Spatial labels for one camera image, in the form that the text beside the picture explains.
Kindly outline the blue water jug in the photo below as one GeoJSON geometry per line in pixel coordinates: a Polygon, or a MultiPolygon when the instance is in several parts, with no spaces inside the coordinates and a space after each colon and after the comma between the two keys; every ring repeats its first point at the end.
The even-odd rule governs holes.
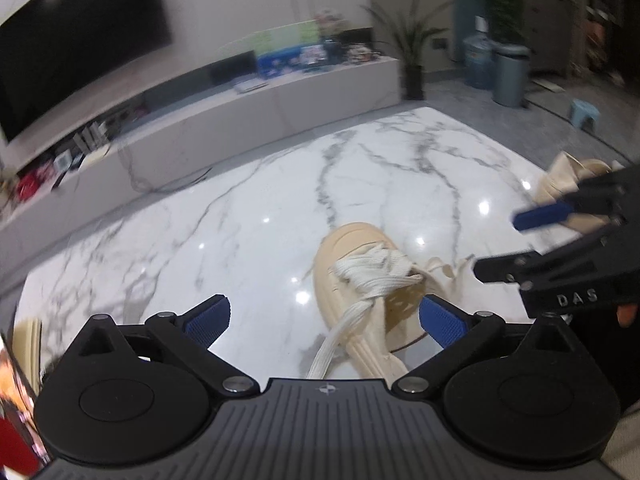
{"type": "Polygon", "coordinates": [[[475,89],[491,90],[494,85],[494,44],[488,36],[486,20],[475,17],[475,32],[463,40],[465,83],[475,89]]]}

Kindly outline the white wifi router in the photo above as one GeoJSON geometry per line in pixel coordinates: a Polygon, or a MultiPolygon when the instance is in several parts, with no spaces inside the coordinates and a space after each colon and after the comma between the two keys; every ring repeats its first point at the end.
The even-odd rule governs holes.
{"type": "Polygon", "coordinates": [[[73,135],[73,141],[81,153],[88,156],[93,152],[108,148],[111,140],[107,135],[108,129],[105,122],[92,122],[73,135]]]}

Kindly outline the grey trash bin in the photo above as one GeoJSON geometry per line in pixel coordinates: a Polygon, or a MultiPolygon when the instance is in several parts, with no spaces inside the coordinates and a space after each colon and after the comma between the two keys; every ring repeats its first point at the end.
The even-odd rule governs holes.
{"type": "Polygon", "coordinates": [[[524,106],[530,50],[522,44],[495,44],[495,83],[492,98],[505,107],[524,106]]]}

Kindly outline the black wall television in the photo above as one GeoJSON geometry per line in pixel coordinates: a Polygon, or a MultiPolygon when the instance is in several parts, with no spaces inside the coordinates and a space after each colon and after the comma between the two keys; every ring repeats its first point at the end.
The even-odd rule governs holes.
{"type": "Polygon", "coordinates": [[[87,84],[170,42],[163,0],[29,0],[1,25],[6,140],[87,84]]]}

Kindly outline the small blue plastic stool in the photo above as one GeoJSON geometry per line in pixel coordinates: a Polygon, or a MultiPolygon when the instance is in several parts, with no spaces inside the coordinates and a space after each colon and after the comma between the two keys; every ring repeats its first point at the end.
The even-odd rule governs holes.
{"type": "Polygon", "coordinates": [[[582,129],[585,125],[596,128],[600,119],[600,110],[593,104],[574,99],[570,104],[570,123],[576,129],[582,129]]]}

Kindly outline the grey marble TV cabinet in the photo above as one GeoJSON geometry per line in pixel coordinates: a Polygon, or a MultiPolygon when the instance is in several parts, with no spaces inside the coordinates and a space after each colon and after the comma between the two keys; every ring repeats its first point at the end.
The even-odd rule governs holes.
{"type": "Polygon", "coordinates": [[[131,181],[160,188],[218,160],[330,122],[398,104],[399,63],[383,56],[327,72],[290,73],[245,94],[226,90],[132,130],[89,166],[2,221],[87,222],[138,197],[131,181]]]}

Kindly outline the white shoelace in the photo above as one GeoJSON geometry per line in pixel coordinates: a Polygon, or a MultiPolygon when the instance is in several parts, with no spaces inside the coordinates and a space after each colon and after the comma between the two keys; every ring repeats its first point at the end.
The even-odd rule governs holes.
{"type": "Polygon", "coordinates": [[[405,365],[387,347],[385,301],[422,285],[424,273],[398,249],[378,243],[338,259],[329,279],[334,323],[307,377],[325,378],[338,349],[346,351],[363,377],[391,382],[405,374],[405,365]]]}

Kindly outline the beige platform sneaker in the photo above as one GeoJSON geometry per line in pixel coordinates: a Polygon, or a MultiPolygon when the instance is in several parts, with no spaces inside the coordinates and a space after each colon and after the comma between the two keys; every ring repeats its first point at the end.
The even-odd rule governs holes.
{"type": "Polygon", "coordinates": [[[333,230],[314,257],[314,296],[329,333],[307,377],[327,378],[340,350],[363,379],[390,385],[407,374],[395,353],[426,335],[419,322],[421,300],[458,300],[473,262],[469,255],[454,264],[437,257],[416,263],[369,223],[333,230]]]}

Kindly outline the flower painting canvas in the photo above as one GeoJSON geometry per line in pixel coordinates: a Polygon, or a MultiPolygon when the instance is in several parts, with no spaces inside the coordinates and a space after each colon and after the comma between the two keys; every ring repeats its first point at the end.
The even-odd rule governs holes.
{"type": "Polygon", "coordinates": [[[303,50],[319,44],[319,24],[309,20],[252,32],[218,48],[216,53],[222,58],[247,54],[250,70],[270,79],[302,70],[303,50]]]}

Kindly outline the potted green plant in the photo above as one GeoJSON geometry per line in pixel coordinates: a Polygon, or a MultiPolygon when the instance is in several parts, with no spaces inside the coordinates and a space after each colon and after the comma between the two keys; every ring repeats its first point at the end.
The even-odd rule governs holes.
{"type": "Polygon", "coordinates": [[[439,37],[447,27],[431,25],[431,20],[447,10],[451,1],[439,3],[431,11],[420,13],[421,0],[410,0],[408,11],[398,11],[393,18],[380,4],[372,2],[363,6],[376,24],[385,30],[392,40],[392,46],[399,54],[404,76],[405,98],[409,101],[423,101],[423,50],[427,41],[439,37]]]}

